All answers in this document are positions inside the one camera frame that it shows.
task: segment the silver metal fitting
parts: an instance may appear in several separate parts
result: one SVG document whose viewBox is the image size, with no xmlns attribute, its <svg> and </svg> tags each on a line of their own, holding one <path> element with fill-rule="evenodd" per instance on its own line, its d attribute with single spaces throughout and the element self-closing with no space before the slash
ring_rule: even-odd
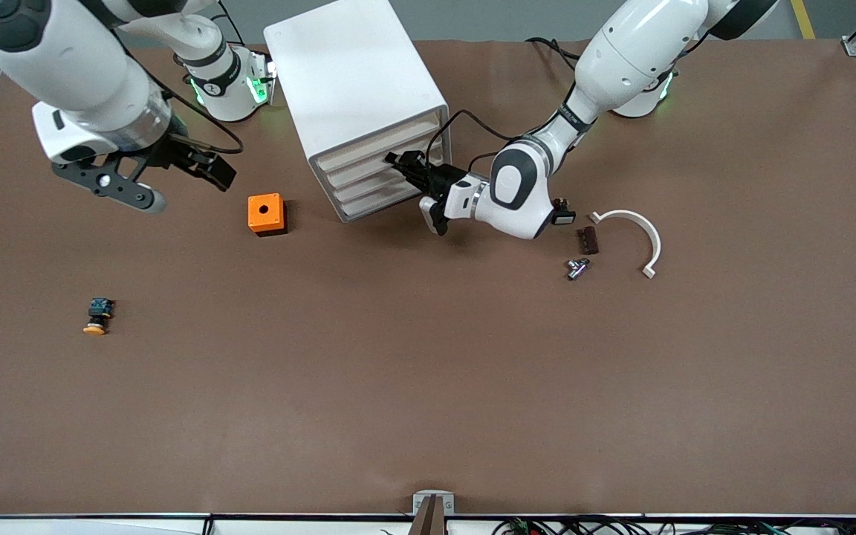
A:
<svg viewBox="0 0 856 535">
<path fill-rule="evenodd" d="M 582 275 L 584 271 L 590 268 L 590 260 L 587 258 L 571 260 L 570 262 L 567 262 L 567 268 L 570 268 L 570 272 L 567 273 L 567 279 L 575 281 L 580 278 L 580 275 Z"/>
</svg>

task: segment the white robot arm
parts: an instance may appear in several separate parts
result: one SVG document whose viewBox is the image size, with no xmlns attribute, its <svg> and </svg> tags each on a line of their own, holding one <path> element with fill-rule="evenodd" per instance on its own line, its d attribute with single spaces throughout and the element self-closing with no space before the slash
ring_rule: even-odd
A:
<svg viewBox="0 0 856 535">
<path fill-rule="evenodd" d="M 174 165 L 226 190 L 235 175 L 213 152 L 181 141 L 187 128 L 110 28 L 155 37 L 183 58 L 214 118 L 246 118 L 265 102 L 265 58 L 227 47 L 205 0 L 0 0 L 0 69 L 39 99 L 33 119 L 58 176 L 156 213 L 163 196 L 137 177 Z M 105 163 L 94 165 L 100 155 Z M 138 163 L 130 176 L 121 158 Z"/>
<path fill-rule="evenodd" d="M 542 128 L 509 143 L 493 160 L 490 180 L 452 166 L 431 166 L 417 152 L 388 161 L 427 193 L 419 207 L 433 233 L 449 219 L 473 218 L 523 239 L 551 223 L 547 180 L 600 113 L 633 99 L 662 98 L 679 54 L 703 25 L 734 39 L 771 12 L 776 0 L 627 0 L 577 61 L 571 92 Z"/>
</svg>

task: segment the orange square block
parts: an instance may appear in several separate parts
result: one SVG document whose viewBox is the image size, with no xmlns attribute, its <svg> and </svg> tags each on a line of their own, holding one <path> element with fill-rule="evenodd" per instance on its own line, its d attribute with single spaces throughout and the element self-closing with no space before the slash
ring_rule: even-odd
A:
<svg viewBox="0 0 856 535">
<path fill-rule="evenodd" d="M 247 203 L 247 217 L 250 230 L 259 237 L 286 234 L 289 231 L 286 221 L 286 203 L 279 193 L 254 195 Z"/>
</svg>

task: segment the brown table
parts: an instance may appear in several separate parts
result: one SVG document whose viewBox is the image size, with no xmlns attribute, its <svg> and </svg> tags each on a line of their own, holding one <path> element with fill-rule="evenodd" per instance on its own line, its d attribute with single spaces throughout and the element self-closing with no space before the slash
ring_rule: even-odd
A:
<svg viewBox="0 0 856 535">
<path fill-rule="evenodd" d="M 419 43 L 452 106 L 522 132 L 570 71 Z M 169 52 L 139 57 L 178 84 Z M 553 182 L 598 227 L 536 241 L 415 202 L 342 224 L 288 112 L 233 128 L 228 193 L 153 170 L 149 216 L 55 178 L 0 82 L 0 512 L 856 513 L 856 60 L 710 43 L 655 116 L 604 116 Z M 223 141 L 183 112 L 197 136 Z M 469 122 L 455 162 L 499 148 Z M 256 238 L 247 196 L 293 202 Z M 93 296 L 112 333 L 81 333 Z"/>
</svg>

